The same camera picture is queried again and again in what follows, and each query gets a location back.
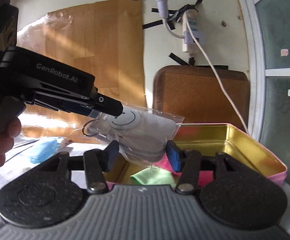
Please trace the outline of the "brown woven seat cushion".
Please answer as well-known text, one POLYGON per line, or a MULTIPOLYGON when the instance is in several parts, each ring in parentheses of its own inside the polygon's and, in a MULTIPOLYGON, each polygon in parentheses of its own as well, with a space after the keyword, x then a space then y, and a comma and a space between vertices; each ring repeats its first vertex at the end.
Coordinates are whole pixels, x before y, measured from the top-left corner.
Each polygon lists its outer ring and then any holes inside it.
POLYGON ((165 66, 153 82, 153 109, 183 116, 185 123, 229 123, 243 129, 248 121, 249 81, 245 73, 217 70, 222 84, 235 103, 235 113, 208 66, 165 66))

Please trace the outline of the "green cloth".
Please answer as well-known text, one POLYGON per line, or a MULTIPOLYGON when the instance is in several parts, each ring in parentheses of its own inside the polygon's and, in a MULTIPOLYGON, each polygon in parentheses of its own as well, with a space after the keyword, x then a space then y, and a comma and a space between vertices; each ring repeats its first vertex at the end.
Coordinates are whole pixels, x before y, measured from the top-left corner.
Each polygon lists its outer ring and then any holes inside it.
POLYGON ((173 174, 163 168, 151 166, 133 175, 130 179, 134 185, 169 185, 176 186, 173 174))

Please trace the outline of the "light blue soft object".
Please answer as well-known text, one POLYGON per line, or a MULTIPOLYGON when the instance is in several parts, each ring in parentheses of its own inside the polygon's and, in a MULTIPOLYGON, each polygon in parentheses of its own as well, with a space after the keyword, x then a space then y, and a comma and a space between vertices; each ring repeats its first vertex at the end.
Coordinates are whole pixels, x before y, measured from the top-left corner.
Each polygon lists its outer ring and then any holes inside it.
POLYGON ((33 164, 40 164, 57 151, 58 142, 54 137, 41 137, 41 139, 34 143, 30 148, 29 160, 33 164))

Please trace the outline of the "white power strip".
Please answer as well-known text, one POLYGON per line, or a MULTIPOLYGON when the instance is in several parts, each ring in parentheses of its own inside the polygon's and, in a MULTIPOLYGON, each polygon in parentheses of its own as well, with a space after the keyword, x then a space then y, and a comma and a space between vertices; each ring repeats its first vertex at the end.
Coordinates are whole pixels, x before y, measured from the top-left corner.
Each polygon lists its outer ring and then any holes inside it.
POLYGON ((200 51, 197 44, 193 40, 192 34, 203 45, 205 38, 204 34, 198 30, 198 11, 196 9, 187 10, 182 16, 182 31, 184 41, 182 42, 182 51, 193 56, 200 51))

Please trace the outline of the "wood pattern vinyl sheet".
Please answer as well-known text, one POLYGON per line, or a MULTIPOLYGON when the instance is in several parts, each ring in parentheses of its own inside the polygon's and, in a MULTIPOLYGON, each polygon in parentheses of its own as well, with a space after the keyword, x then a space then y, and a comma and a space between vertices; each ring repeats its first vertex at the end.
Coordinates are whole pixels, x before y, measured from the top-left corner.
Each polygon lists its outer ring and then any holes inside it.
POLYGON ((95 77, 106 96, 146 106, 141 1, 109 0, 49 12, 17 44, 95 77))

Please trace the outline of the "grey plush keychain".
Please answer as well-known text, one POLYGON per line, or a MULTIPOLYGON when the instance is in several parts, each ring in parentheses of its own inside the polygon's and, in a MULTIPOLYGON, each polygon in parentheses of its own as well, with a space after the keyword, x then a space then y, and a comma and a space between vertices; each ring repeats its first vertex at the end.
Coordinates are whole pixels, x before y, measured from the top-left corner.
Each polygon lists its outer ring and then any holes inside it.
POLYGON ((119 116, 92 111, 82 127, 83 135, 106 143, 116 140, 120 154, 131 163, 159 162, 185 118, 125 102, 122 106, 119 116))

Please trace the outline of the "white window frame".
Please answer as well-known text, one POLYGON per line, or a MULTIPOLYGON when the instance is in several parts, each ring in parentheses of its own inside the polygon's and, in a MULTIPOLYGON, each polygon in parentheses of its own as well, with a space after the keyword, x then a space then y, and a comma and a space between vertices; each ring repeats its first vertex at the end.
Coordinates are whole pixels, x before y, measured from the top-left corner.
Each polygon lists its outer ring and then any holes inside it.
POLYGON ((250 136, 261 139, 262 122, 265 113, 265 95, 267 77, 290 77, 290 68, 266 69, 265 50, 256 5, 261 0, 238 0, 242 20, 245 26, 248 59, 250 101, 248 131, 250 136))

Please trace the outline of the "pink macaron tin box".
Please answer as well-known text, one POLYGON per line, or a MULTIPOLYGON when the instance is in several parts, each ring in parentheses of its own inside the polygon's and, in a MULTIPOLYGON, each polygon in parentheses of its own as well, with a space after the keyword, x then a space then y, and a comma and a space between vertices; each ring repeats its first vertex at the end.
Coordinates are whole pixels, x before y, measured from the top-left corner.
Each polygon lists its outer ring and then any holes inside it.
MULTIPOLYGON (((287 176, 287 166, 276 155, 230 124, 182 124, 173 140, 180 149, 196 150, 203 156, 225 152, 278 185, 283 185, 287 176)), ((150 165, 136 165, 120 157, 105 179, 109 186, 133 184, 130 176, 151 166, 171 172, 175 182, 180 178, 167 157, 150 165)))

